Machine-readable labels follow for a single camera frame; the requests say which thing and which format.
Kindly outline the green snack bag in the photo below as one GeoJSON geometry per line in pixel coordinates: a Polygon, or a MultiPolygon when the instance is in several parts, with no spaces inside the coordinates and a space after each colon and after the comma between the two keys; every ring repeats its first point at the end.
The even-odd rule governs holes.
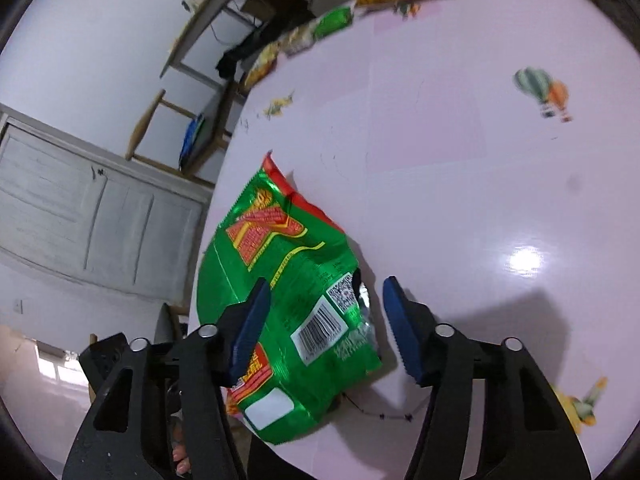
{"type": "Polygon", "coordinates": [[[196,312],[215,323],[258,280],[270,309],[228,411],[262,440],[314,430],[346,389],[382,365],[345,232],[286,180],[271,157],[216,227],[198,271],[196,312]]]}

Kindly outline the grey panelled door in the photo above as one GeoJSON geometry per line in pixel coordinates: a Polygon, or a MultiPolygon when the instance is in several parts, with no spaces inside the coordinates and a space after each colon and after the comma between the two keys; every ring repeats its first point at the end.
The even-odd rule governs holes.
{"type": "Polygon", "coordinates": [[[210,196],[2,108],[1,251],[38,270],[187,304],[210,196]]]}

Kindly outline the wooden chair at left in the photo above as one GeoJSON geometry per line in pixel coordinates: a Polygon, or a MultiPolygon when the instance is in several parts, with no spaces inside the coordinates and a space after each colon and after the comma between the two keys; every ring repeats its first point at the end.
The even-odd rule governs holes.
{"type": "Polygon", "coordinates": [[[124,159],[214,188],[214,172],[230,144],[231,121],[242,103],[234,81],[214,92],[200,110],[172,102],[162,89],[134,126],[124,159]]]}

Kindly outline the yellow snack packet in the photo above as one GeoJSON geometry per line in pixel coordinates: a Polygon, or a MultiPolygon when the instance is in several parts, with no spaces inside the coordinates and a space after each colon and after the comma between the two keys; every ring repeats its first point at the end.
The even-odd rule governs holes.
{"type": "Polygon", "coordinates": [[[249,92],[251,88],[255,87],[259,81],[263,80],[276,67],[280,50],[281,43],[279,40],[270,42],[262,49],[244,80],[244,90],[246,92],[249,92]]]}

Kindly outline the small green snack packet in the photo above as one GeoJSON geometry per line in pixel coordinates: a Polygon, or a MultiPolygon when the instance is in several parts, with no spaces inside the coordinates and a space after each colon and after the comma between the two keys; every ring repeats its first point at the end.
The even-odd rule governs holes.
{"type": "Polygon", "coordinates": [[[331,36],[352,24],[352,9],[349,6],[340,6],[319,18],[314,28],[314,40],[318,41],[331,36]]]}

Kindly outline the black clothes on chair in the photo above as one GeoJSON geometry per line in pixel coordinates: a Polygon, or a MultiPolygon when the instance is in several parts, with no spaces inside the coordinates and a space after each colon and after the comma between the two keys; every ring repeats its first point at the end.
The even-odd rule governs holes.
{"type": "Polygon", "coordinates": [[[282,34],[303,25],[314,18],[314,14],[306,6],[289,4],[277,10],[270,20],[262,23],[250,32],[239,44],[228,49],[216,65],[221,79],[234,77],[239,62],[250,58],[267,44],[280,38],[282,34]]]}

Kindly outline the long white side table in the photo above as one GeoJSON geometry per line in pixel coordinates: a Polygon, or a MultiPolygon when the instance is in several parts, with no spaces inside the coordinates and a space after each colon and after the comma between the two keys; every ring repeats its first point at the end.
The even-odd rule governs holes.
{"type": "Polygon", "coordinates": [[[232,3],[232,1],[233,0],[183,0],[182,3],[186,6],[186,10],[189,11],[190,18],[184,25],[180,35],[174,41],[168,58],[160,71],[160,78],[163,78],[168,70],[176,70],[214,90],[222,88],[222,84],[219,81],[186,65],[184,60],[204,32],[209,30],[209,26],[213,24],[219,14],[224,12],[230,13],[237,20],[241,22],[246,21],[249,25],[252,24],[251,21],[247,21],[243,14],[239,12],[233,13],[232,9],[228,8],[228,4],[232,3]]]}

